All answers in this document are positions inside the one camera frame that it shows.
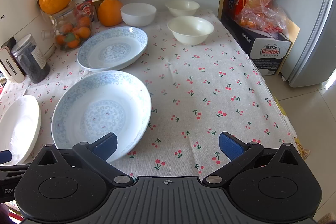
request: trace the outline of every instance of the tile floor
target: tile floor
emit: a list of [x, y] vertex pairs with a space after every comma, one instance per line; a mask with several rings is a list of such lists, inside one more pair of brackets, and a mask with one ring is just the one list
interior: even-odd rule
[[280, 75], [264, 77], [268, 88], [286, 111], [304, 148], [311, 151], [306, 163], [322, 188], [322, 201], [314, 219], [336, 214], [336, 81], [291, 88]]

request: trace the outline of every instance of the transparent plastic bag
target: transparent plastic bag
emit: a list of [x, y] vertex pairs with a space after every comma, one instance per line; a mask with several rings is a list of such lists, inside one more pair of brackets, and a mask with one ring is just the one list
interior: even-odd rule
[[246, 0], [236, 22], [264, 32], [287, 32], [288, 17], [274, 0]]

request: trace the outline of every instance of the table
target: table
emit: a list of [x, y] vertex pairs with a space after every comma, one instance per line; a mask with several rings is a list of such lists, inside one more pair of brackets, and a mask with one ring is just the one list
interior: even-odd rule
[[[138, 145], [113, 165], [134, 179], [147, 176], [192, 176], [202, 180], [230, 160], [218, 138], [227, 131], [243, 142], [257, 141], [268, 148], [282, 142], [295, 145], [263, 77], [231, 34], [209, 10], [196, 16], [210, 21], [214, 32], [197, 46], [179, 43], [167, 28], [172, 18], [158, 13], [142, 29], [148, 35], [144, 54], [124, 71], [142, 80], [152, 98], [152, 115]], [[94, 32], [106, 28], [95, 23]], [[20, 96], [39, 102], [39, 137], [27, 162], [46, 143], [52, 143], [51, 119], [61, 96], [77, 81], [92, 74], [77, 63], [78, 49], [58, 50], [48, 59], [50, 74], [39, 84], [26, 77], [8, 82], [0, 99], [0, 119]]]

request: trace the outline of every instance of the glass pitcher filled with oranges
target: glass pitcher filled with oranges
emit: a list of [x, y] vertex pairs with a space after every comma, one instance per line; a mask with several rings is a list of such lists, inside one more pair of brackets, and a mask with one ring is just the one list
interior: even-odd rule
[[91, 36], [93, 7], [85, 3], [90, 9], [90, 15], [78, 10], [74, 1], [60, 12], [50, 15], [53, 29], [43, 30], [42, 39], [54, 38], [55, 44], [62, 51], [78, 48]]

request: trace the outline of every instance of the plate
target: plate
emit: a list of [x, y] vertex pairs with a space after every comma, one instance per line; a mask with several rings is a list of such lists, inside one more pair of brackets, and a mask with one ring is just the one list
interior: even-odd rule
[[135, 27], [111, 28], [86, 40], [77, 61], [93, 72], [120, 70], [134, 63], [147, 47], [146, 33]]
[[112, 162], [126, 155], [141, 139], [151, 116], [146, 86], [123, 71], [103, 71], [74, 84], [56, 105], [51, 134], [58, 149], [79, 142], [93, 143], [109, 132], [117, 135]]
[[22, 164], [32, 152], [41, 125], [41, 110], [34, 96], [24, 95], [7, 109], [0, 121], [0, 151], [9, 150], [12, 160], [4, 165]]

